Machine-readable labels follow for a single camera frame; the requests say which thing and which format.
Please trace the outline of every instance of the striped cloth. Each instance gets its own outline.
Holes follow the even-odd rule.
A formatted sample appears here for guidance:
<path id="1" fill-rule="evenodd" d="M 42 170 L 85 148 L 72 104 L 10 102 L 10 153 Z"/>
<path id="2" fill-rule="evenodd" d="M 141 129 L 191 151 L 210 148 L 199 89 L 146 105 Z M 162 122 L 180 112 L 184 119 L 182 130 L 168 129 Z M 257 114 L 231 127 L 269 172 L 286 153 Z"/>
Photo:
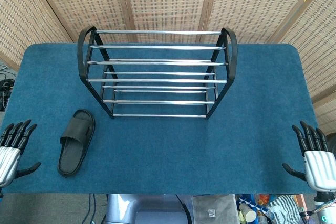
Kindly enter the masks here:
<path id="1" fill-rule="evenodd" d="M 266 215 L 273 224 L 301 224 L 299 208 L 291 195 L 280 195 L 267 205 Z"/>

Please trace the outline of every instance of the woven panel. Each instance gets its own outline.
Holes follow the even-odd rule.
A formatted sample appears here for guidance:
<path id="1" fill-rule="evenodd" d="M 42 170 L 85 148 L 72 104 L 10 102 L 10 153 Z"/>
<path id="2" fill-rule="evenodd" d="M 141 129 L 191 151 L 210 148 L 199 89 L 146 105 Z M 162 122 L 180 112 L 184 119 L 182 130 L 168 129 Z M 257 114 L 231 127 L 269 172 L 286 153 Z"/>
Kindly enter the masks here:
<path id="1" fill-rule="evenodd" d="M 62 23 L 77 41 L 87 26 L 98 29 L 126 30 L 119 0 L 49 0 Z M 129 42 L 128 35 L 104 35 L 103 41 Z"/>
<path id="2" fill-rule="evenodd" d="M 336 132 L 336 99 L 316 108 L 315 114 L 325 134 Z"/>
<path id="3" fill-rule="evenodd" d="M 223 26 L 236 32 L 240 43 L 264 43 L 284 20 L 297 0 L 214 0 L 205 30 Z M 206 36 L 205 42 L 215 42 Z"/>
<path id="4" fill-rule="evenodd" d="M 299 50 L 312 97 L 336 84 L 336 0 L 313 0 L 281 42 Z"/>
<path id="5" fill-rule="evenodd" d="M 137 30 L 198 30 L 203 0 L 130 0 Z M 196 36 L 139 35 L 139 42 L 195 42 Z"/>
<path id="6" fill-rule="evenodd" d="M 70 42 L 41 0 L 0 0 L 0 51 L 20 65 L 34 43 Z"/>

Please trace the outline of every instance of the black slide sandal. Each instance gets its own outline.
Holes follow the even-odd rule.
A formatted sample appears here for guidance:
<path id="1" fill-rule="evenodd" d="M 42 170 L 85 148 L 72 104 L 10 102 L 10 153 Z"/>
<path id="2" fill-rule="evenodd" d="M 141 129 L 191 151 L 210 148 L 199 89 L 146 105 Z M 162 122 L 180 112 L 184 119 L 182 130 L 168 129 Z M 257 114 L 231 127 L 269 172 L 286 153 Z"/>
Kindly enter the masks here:
<path id="1" fill-rule="evenodd" d="M 80 168 L 95 131 L 95 119 L 87 110 L 77 110 L 60 138 L 58 172 L 68 177 Z"/>

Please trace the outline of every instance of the blue carpet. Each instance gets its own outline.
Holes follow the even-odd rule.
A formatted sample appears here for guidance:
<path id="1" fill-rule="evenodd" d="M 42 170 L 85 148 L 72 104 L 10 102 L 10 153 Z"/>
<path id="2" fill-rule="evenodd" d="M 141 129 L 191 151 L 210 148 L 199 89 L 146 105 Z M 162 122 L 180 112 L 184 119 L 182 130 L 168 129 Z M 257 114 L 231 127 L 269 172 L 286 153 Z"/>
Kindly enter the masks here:
<path id="1" fill-rule="evenodd" d="M 155 55 L 151 55 L 138 50 L 127 57 L 121 50 L 110 52 L 114 58 L 209 59 L 211 55 L 174 51 L 172 56 L 167 50 L 154 50 L 151 53 Z M 15 180 L 6 191 L 310 192 L 305 182 L 291 177 L 281 166 L 287 162 L 303 170 L 291 125 L 299 125 L 300 120 L 317 124 L 299 55 L 293 46 L 239 45 L 236 80 L 209 120 L 110 119 L 80 81 L 76 54 L 76 44 L 35 44 L 26 50 L 3 128 L 26 119 L 37 123 L 19 168 L 35 162 L 42 165 L 33 174 Z M 92 73 L 98 74 L 94 67 L 97 66 L 91 68 Z M 167 107 L 176 112 L 179 106 Z M 150 106 L 148 112 L 164 112 L 167 107 Z M 204 113 L 203 107 L 197 107 L 195 113 Z M 63 178 L 56 170 L 59 138 L 78 108 L 94 114 L 96 131 L 78 174 Z"/>

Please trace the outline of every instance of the robotic hand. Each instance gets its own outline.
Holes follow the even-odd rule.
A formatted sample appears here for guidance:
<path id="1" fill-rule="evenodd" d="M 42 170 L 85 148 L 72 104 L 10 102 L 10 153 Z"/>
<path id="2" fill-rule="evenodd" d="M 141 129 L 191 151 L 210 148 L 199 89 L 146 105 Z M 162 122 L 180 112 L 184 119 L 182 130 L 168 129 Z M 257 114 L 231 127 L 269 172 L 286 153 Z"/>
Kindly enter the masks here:
<path id="1" fill-rule="evenodd" d="M 29 124 L 30 120 L 24 123 L 20 122 L 15 126 L 10 124 L 0 137 L 0 192 L 1 188 L 8 186 L 14 178 L 28 175 L 41 165 L 39 162 L 31 168 L 16 170 L 28 139 L 37 126 L 37 124 L 33 124 L 26 130 Z"/>
<path id="2" fill-rule="evenodd" d="M 288 164 L 282 164 L 284 169 L 292 176 L 307 181 L 311 189 L 317 191 L 315 197 L 316 209 L 300 213 L 303 223 L 307 223 L 305 217 L 318 214 L 321 223 L 336 224 L 336 159 L 329 152 L 327 138 L 320 129 L 300 122 L 301 130 L 292 126 L 299 140 L 299 146 L 306 167 L 306 174 L 293 170 Z"/>

